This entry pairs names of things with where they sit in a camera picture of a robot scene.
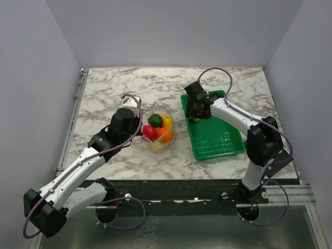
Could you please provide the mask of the yellow banana bunch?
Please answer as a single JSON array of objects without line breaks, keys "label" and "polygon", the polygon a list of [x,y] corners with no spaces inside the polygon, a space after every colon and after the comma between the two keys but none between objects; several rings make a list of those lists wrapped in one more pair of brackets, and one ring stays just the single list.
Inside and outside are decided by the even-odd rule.
[{"label": "yellow banana bunch", "polygon": [[198,122],[198,121],[200,121],[199,118],[192,118],[192,117],[190,117],[189,120],[191,120],[191,121],[193,121],[193,122]]}]

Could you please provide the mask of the red apple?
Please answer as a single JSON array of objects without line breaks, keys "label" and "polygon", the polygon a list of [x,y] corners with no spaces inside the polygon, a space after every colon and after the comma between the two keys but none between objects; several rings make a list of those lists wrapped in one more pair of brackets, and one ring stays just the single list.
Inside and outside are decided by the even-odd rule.
[{"label": "red apple", "polygon": [[142,133],[146,138],[148,138],[151,141],[155,140],[158,136],[157,130],[150,125],[143,126]]}]

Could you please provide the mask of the yellow lemon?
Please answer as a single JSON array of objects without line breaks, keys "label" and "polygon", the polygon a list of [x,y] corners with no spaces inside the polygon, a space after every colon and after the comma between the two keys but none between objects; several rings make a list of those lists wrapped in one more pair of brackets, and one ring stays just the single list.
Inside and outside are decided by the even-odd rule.
[{"label": "yellow lemon", "polygon": [[167,115],[161,115],[162,117],[162,127],[170,128],[173,123],[173,118]]},{"label": "yellow lemon", "polygon": [[149,147],[149,149],[153,153],[161,153],[161,152],[164,151],[165,145],[163,143],[160,143],[160,142],[155,142],[154,144],[152,144]]}]

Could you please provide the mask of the dark green avocado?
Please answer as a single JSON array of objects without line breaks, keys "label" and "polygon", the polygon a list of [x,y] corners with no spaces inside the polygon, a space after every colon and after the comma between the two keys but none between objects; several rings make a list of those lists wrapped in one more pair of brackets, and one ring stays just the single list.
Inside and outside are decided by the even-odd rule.
[{"label": "dark green avocado", "polygon": [[159,114],[152,114],[148,118],[148,124],[154,128],[161,128],[163,124],[162,116]]}]

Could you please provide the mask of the clear zip bag teal zipper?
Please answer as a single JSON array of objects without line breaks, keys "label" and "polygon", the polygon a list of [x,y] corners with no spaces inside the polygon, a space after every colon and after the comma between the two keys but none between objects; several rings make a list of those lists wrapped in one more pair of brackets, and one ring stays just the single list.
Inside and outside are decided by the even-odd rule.
[{"label": "clear zip bag teal zipper", "polygon": [[142,140],[152,153],[161,153],[175,139],[173,116],[164,106],[155,102],[143,112]]}]

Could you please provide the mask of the green plastic tray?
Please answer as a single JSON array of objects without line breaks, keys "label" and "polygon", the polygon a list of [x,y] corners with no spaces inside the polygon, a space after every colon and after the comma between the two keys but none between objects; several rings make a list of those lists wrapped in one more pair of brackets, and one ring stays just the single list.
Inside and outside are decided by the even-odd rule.
[{"label": "green plastic tray", "polygon": [[233,156],[246,151],[241,133],[215,117],[194,121],[186,118],[194,158],[198,161]]}]

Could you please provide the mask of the orange fruit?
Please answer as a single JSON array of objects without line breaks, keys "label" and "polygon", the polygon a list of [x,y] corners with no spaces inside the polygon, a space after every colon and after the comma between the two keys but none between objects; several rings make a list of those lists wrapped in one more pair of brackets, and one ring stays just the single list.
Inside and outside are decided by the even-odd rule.
[{"label": "orange fruit", "polygon": [[162,143],[170,143],[174,138],[173,130],[167,127],[160,128],[157,133],[157,139]]}]

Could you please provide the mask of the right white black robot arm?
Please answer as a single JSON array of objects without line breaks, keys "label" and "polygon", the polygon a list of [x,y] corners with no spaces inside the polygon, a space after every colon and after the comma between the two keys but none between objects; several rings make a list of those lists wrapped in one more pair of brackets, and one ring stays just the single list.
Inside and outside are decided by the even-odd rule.
[{"label": "right white black robot arm", "polygon": [[248,168],[238,190],[239,199],[250,203],[257,197],[256,189],[261,186],[264,172],[284,145],[276,120],[250,114],[236,108],[226,100],[226,96],[213,92],[207,94],[198,81],[184,88],[187,94],[187,118],[218,118],[246,135],[246,153],[249,158]]}]

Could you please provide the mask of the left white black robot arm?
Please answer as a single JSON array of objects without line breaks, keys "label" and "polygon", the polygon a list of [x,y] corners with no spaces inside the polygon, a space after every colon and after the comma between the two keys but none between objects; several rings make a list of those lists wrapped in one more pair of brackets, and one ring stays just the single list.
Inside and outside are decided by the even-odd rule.
[{"label": "left white black robot arm", "polygon": [[29,223],[38,230],[36,235],[42,233],[49,238],[63,228],[68,218],[93,204],[131,200],[131,196],[119,196],[116,186],[103,177],[80,191],[77,188],[91,173],[130,146],[132,140],[141,134],[141,126],[141,107],[123,106],[113,114],[110,124],[91,138],[67,169],[40,190],[29,189],[23,196],[24,238],[34,237],[27,234]]}]

